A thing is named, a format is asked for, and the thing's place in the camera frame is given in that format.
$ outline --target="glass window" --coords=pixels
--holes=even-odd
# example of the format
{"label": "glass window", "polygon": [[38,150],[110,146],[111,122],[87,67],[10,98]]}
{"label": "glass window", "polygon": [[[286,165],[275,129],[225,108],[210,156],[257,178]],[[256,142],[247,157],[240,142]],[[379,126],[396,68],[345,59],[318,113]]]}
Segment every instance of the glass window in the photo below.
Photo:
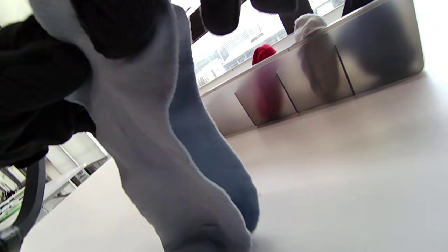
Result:
{"label": "glass window", "polygon": [[310,0],[311,8],[319,16],[328,14],[344,3],[345,0]]}
{"label": "glass window", "polygon": [[240,22],[234,32],[225,36],[208,32],[192,45],[198,86],[251,59],[257,47],[273,45],[286,36],[277,14],[259,12],[246,1],[241,5]]}
{"label": "glass window", "polygon": [[199,8],[201,0],[171,0],[171,3],[181,6],[187,12],[187,17],[189,17],[191,13]]}

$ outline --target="reflective metal surface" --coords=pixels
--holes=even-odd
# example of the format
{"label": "reflective metal surface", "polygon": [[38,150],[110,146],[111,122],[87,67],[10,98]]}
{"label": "reflective metal surface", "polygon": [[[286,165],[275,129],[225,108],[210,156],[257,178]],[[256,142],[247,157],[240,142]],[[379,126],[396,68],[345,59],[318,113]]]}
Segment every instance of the reflective metal surface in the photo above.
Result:
{"label": "reflective metal surface", "polygon": [[423,52],[412,0],[379,0],[328,30],[356,93],[423,70]]}
{"label": "reflective metal surface", "polygon": [[255,126],[235,96],[238,84],[229,83],[202,96],[203,103],[223,135]]}
{"label": "reflective metal surface", "polygon": [[235,92],[252,122],[259,126],[297,113],[277,76],[278,61],[238,78]]}
{"label": "reflective metal surface", "polygon": [[335,45],[327,34],[307,40],[280,58],[278,75],[298,111],[351,96]]}
{"label": "reflective metal surface", "polygon": [[423,67],[413,1],[377,0],[202,98],[229,135],[411,77]]}

